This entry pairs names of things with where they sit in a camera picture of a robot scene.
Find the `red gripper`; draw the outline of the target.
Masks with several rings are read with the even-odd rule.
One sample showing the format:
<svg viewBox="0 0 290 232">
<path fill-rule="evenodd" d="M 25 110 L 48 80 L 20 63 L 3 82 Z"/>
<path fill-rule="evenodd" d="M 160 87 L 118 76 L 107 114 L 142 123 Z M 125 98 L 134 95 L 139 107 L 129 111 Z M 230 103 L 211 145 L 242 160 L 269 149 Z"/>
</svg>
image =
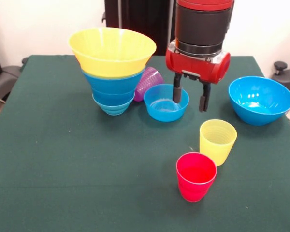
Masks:
<svg viewBox="0 0 290 232">
<path fill-rule="evenodd" d="M 175 40 L 169 43 L 166 51 L 166 65 L 175 72 L 173 81 L 173 101 L 181 101 L 182 74 L 191 74 L 198 77 L 203 85 L 203 94 L 200 97 L 199 111 L 206 112 L 209 104 L 211 83 L 218 84 L 227 73 L 230 66 L 231 55 L 221 51 L 213 57 L 191 57 L 179 52 Z"/>
</svg>

